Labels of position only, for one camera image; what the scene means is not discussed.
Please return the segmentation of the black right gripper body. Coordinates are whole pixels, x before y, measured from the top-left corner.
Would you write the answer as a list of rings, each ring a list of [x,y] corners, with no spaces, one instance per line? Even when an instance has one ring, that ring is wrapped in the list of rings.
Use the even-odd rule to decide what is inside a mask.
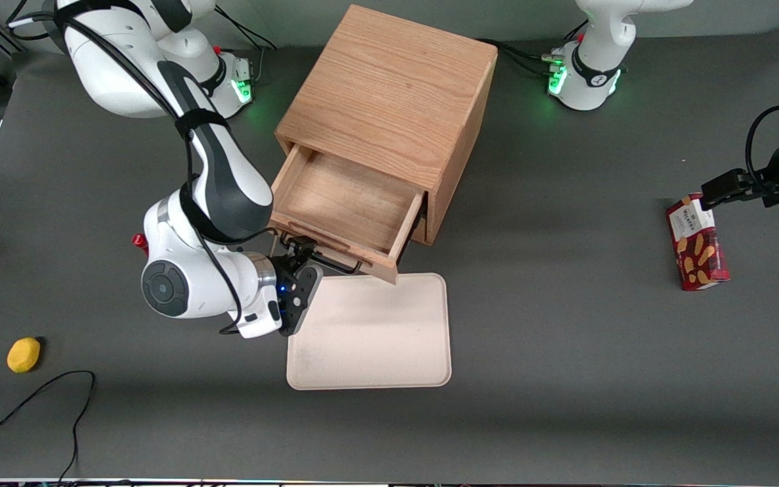
[[[313,297],[324,277],[321,266],[306,263],[303,267],[284,269],[279,259],[272,259],[275,270],[277,302],[281,327],[279,335],[290,337],[299,332]]]

